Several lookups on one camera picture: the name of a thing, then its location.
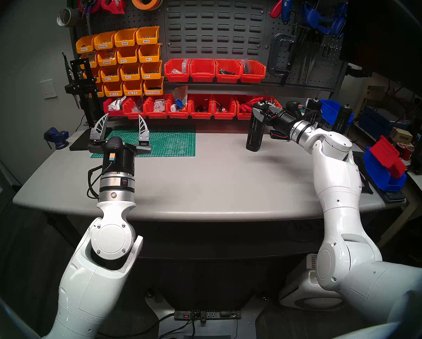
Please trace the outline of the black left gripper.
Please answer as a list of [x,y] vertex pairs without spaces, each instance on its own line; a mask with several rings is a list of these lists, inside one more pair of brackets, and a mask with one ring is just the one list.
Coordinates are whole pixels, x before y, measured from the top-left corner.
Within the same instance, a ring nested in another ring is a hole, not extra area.
[[88,176],[102,169],[101,174],[107,172],[123,172],[134,176],[134,157],[151,153],[149,143],[149,129],[144,118],[139,115],[139,143],[132,145],[123,141],[105,141],[109,134],[107,121],[109,114],[104,114],[90,130],[88,151],[103,154],[103,164],[88,171]]

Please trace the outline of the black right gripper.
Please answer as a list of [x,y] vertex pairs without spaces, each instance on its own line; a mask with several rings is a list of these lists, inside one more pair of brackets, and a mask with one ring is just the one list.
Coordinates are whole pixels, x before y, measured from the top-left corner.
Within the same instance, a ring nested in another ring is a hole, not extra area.
[[269,125],[272,139],[290,139],[293,125],[300,120],[302,113],[299,110],[289,112],[283,108],[268,104],[267,108],[252,108],[252,113],[257,121],[263,125]]

